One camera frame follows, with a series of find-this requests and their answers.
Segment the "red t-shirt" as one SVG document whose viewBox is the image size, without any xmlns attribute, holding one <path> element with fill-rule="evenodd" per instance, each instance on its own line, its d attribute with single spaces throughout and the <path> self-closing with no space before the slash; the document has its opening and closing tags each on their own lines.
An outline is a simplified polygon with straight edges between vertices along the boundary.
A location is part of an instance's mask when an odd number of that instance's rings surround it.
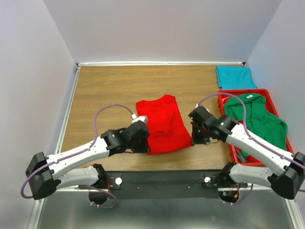
<svg viewBox="0 0 305 229">
<path fill-rule="evenodd" d="M 172 95 L 136 103 L 139 116 L 148 118 L 148 154 L 166 154 L 192 146 L 192 138 L 183 124 L 176 98 Z"/>
</svg>

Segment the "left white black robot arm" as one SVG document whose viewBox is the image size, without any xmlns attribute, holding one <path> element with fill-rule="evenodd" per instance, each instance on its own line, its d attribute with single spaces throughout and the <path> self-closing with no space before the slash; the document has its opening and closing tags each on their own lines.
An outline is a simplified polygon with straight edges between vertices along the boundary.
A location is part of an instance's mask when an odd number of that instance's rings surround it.
<svg viewBox="0 0 305 229">
<path fill-rule="evenodd" d="M 107 158 L 126 150 L 148 152 L 149 129 L 147 117 L 139 116 L 127 128 L 107 130 L 96 139 L 72 150 L 45 156 L 36 153 L 27 169 L 26 183 L 31 190 L 31 198 L 43 199 L 56 190 L 75 185 L 90 185 L 102 188 L 107 176 L 99 165 L 81 169 L 91 161 Z"/>
</svg>

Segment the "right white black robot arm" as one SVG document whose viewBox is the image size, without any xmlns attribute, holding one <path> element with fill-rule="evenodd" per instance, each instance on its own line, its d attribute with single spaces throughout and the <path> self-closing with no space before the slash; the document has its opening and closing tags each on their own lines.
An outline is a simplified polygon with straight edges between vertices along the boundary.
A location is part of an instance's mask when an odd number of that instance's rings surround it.
<svg viewBox="0 0 305 229">
<path fill-rule="evenodd" d="M 236 119 L 222 115 L 216 118 L 203 106 L 189 113 L 192 124 L 207 137 L 226 142 L 252 155 L 263 167 L 227 163 L 212 183 L 221 187 L 251 183 L 272 189 L 279 196 L 294 199 L 305 180 L 305 156 L 282 150 L 252 132 Z"/>
</svg>

